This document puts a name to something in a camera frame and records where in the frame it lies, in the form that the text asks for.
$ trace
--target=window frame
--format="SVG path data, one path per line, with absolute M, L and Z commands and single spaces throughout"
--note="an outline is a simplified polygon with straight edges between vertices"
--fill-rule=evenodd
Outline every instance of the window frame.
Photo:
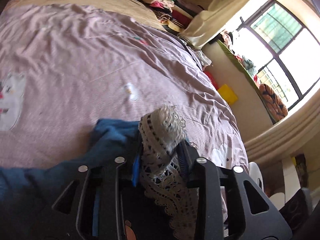
M 282 7 L 286 12 L 288 12 L 298 23 L 301 24 L 301 29 L 292 37 L 292 39 L 286 44 L 279 52 L 275 52 L 274 49 L 253 29 L 251 28 L 251 25 L 260 17 L 262 16 L 272 5 L 278 4 L 280 7 Z M 291 110 L 294 106 L 296 106 L 297 103 L 299 103 L 314 87 L 314 85 L 320 80 L 320 77 L 312 84 L 312 86 L 305 92 L 304 94 L 301 93 L 300 88 L 298 87 L 296 81 L 294 80 L 293 76 L 291 75 L 290 71 L 287 69 L 287 67 L 284 65 L 282 60 L 280 59 L 279 55 L 296 39 L 296 37 L 303 31 L 303 29 L 307 29 L 313 38 L 316 40 L 316 42 L 320 46 L 320 42 L 316 39 L 316 37 L 313 35 L 313 33 L 291 12 L 289 11 L 283 4 L 279 3 L 277 0 L 268 0 L 264 5 L 262 5 L 254 14 L 252 14 L 246 21 L 240 17 L 241 24 L 236 29 L 237 31 L 240 31 L 242 28 L 246 28 L 249 30 L 272 54 L 272 59 L 266 63 L 263 67 L 261 67 L 258 70 L 258 73 L 263 70 L 268 64 L 271 63 L 272 60 L 276 60 L 276 62 L 279 64 L 281 69 L 284 71 L 285 75 L 289 79 L 293 89 L 295 90 L 296 94 L 298 95 L 298 100 L 294 102 L 290 107 L 288 107 L 288 110 Z

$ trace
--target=stack of clothes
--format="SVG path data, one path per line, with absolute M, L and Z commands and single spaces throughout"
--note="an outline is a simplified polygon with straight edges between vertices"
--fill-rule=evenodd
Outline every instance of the stack of clothes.
M 188 27 L 203 8 L 187 0 L 142 0 L 148 4 L 160 23 L 170 33 L 178 34 Z

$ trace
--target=white crocheted cloth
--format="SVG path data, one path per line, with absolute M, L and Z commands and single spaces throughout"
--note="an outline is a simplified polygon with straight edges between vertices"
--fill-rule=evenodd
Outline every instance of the white crocheted cloth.
M 144 152 L 140 182 L 145 195 L 164 206 L 170 227 L 179 240 L 193 240 L 196 229 L 198 190 L 188 189 L 179 175 L 174 148 L 186 138 L 185 120 L 174 106 L 163 106 L 143 116 L 139 123 Z

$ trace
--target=blue fabric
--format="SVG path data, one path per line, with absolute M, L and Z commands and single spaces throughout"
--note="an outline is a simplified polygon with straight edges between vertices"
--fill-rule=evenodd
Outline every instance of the blue fabric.
M 98 120 L 90 148 L 81 158 L 47 169 L 0 168 L 0 239 L 25 239 L 37 215 L 52 205 L 78 167 L 103 166 L 118 156 L 133 157 L 138 148 L 138 122 Z

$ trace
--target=metal bolt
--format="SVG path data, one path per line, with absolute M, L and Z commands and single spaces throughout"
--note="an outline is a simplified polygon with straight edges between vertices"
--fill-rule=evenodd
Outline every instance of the metal bolt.
M 86 165 L 81 165 L 78 167 L 79 172 L 86 172 L 88 170 L 88 166 Z
M 243 169 L 242 169 L 240 166 L 234 166 L 234 167 L 233 167 L 233 170 L 234 170 L 236 173 L 241 173 L 241 172 L 243 172 Z
M 115 158 L 115 162 L 116 163 L 123 163 L 125 161 L 125 158 L 123 158 L 123 157 L 117 157 L 117 158 Z
M 204 158 L 204 157 L 200 157 L 200 158 L 197 158 L 197 162 L 200 163 L 200 164 L 204 164 L 207 162 L 207 159 Z

